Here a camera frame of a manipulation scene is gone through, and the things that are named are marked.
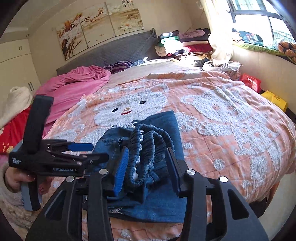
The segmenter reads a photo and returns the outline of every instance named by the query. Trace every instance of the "red bag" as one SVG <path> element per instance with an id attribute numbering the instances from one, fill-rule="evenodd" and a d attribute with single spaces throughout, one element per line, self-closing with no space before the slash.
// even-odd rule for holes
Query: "red bag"
<path id="1" fill-rule="evenodd" d="M 257 79 L 253 76 L 250 76 L 246 73 L 244 73 L 241 78 L 240 78 L 241 82 L 244 82 L 244 84 L 248 87 L 250 87 L 252 90 L 256 91 L 257 93 L 259 93 L 261 91 L 261 80 Z"/>

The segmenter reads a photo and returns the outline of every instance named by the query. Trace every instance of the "person's fingers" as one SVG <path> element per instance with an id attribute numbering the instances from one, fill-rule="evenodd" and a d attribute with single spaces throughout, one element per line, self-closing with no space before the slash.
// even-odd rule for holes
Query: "person's fingers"
<path id="1" fill-rule="evenodd" d="M 39 193 L 44 195 L 48 193 L 54 177 L 46 177 L 46 179 L 39 185 Z"/>
<path id="2" fill-rule="evenodd" d="M 32 182 L 35 177 L 19 169 L 9 167 L 5 172 L 5 180 L 14 191 L 20 190 L 20 182 Z"/>

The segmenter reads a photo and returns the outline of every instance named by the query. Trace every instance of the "sleeve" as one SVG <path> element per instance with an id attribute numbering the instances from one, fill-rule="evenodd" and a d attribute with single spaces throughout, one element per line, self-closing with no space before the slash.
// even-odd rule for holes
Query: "sleeve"
<path id="1" fill-rule="evenodd" d="M 8 167 L 8 163 L 0 167 L 0 209 L 18 233 L 16 227 L 29 230 L 39 211 L 25 210 L 21 192 L 13 193 L 6 187 L 4 176 Z"/>

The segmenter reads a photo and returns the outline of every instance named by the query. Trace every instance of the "metal screw head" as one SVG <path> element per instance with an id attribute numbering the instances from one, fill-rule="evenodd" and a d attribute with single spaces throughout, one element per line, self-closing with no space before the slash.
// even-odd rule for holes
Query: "metal screw head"
<path id="1" fill-rule="evenodd" d="M 219 177 L 219 180 L 220 180 L 220 182 L 223 182 L 223 183 L 228 182 L 228 178 L 227 177 L 224 177 L 224 176 Z"/>
<path id="2" fill-rule="evenodd" d="M 75 177 L 73 177 L 73 176 L 69 176 L 69 177 L 66 178 L 66 181 L 69 182 L 69 183 L 74 181 L 74 180 L 75 180 Z"/>
<path id="3" fill-rule="evenodd" d="M 186 172 L 188 175 L 191 175 L 191 176 L 195 174 L 195 170 L 192 170 L 192 169 L 188 169 Z"/>
<path id="4" fill-rule="evenodd" d="M 108 173 L 108 170 L 107 169 L 101 169 L 99 170 L 99 174 L 101 175 L 106 175 Z"/>

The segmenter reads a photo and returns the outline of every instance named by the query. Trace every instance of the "cabinet door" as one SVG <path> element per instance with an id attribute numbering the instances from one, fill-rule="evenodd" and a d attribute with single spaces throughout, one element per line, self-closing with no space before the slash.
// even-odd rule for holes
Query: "cabinet door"
<path id="1" fill-rule="evenodd" d="M 0 53 L 0 63 L 21 55 L 30 54 L 29 41 L 21 39 L 0 44 Z"/>
<path id="2" fill-rule="evenodd" d="M 34 90 L 40 86 L 31 55 L 23 55 L 0 63 L 0 103 L 1 108 L 6 101 L 10 89 L 14 86 L 29 87 Z"/>

